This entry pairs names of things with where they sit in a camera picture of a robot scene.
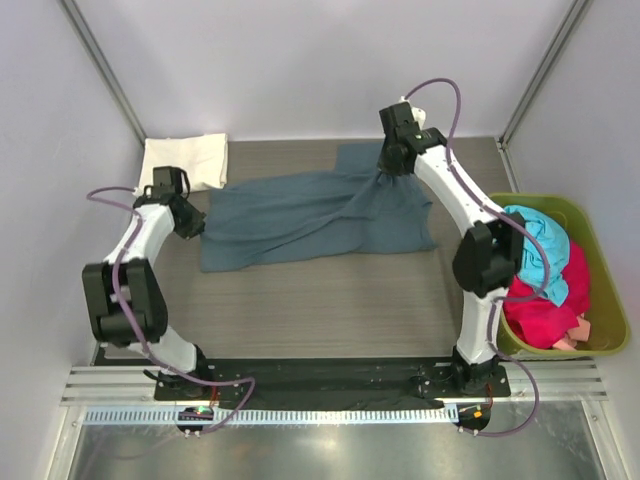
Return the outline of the slate blue t shirt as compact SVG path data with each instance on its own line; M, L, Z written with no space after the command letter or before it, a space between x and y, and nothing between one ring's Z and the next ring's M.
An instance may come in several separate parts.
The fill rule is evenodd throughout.
M379 142L344 144L333 169L214 190L201 235L205 273L348 253L429 251L432 202L413 176L381 172Z

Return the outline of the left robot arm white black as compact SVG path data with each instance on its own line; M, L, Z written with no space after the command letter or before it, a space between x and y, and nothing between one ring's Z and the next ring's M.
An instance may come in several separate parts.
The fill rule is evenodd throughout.
M103 198L103 187L87 199L122 209L131 221L116 247L82 270L91 330L96 341L144 356L160 370L146 376L179 397L198 400L214 391L206 356L170 325L169 311L154 273L165 240L176 234L190 240L204 230L204 214L189 195L147 186L129 206Z

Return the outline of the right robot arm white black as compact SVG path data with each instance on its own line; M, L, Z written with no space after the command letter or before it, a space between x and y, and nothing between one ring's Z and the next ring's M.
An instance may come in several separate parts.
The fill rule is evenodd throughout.
M497 374L500 310L522 261L523 234L513 226L524 221L506 215L478 187L442 133L421 128L408 101L380 110L379 117L384 132L379 169L393 176L412 175L428 186L461 234L452 271L463 290L463 314L450 380L458 393L480 395Z

